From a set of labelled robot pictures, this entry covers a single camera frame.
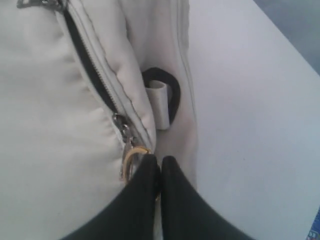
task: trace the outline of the white tab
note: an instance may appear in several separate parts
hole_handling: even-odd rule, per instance
[[[161,81],[152,80],[146,93],[151,103],[156,129],[167,130],[170,127],[168,86]]]

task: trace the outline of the metal ring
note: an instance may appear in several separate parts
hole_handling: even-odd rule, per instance
[[[132,159],[133,156],[135,154],[150,154],[151,150],[144,147],[144,146],[135,146],[134,148],[130,149],[127,154],[125,155],[125,158],[123,160],[123,168],[122,168],[122,172],[123,172],[123,176],[124,176],[124,181],[125,184],[127,185],[128,182],[130,181],[130,171],[128,171],[128,169],[130,168],[131,164],[132,164]]]

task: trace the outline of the white bag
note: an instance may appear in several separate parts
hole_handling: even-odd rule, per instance
[[[0,1],[0,239],[56,240],[87,223],[123,189],[122,159],[132,145],[158,160],[176,157],[195,185],[188,1],[19,0],[18,7]],[[151,68],[178,81],[175,117],[174,84],[155,77],[144,86]],[[157,238],[159,217],[158,209]]]

